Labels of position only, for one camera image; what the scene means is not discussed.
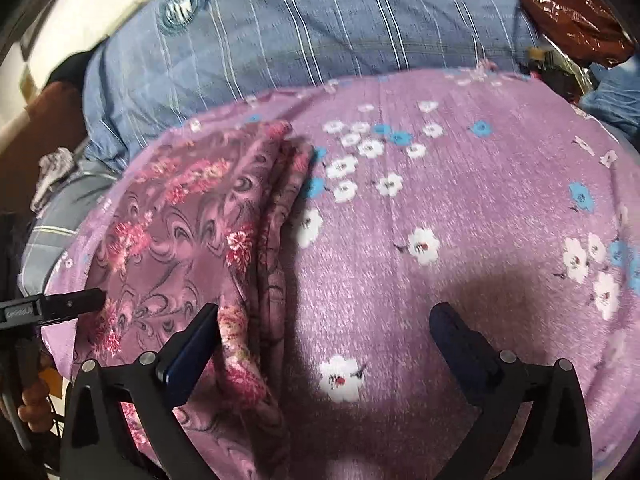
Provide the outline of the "person's left hand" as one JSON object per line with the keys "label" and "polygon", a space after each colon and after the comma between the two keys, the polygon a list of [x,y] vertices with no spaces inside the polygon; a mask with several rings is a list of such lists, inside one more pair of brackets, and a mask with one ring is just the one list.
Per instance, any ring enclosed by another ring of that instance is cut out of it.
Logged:
{"label": "person's left hand", "polygon": [[17,415],[34,434],[49,432],[53,426],[49,393],[49,385],[40,376],[22,393],[22,404],[17,409]]}

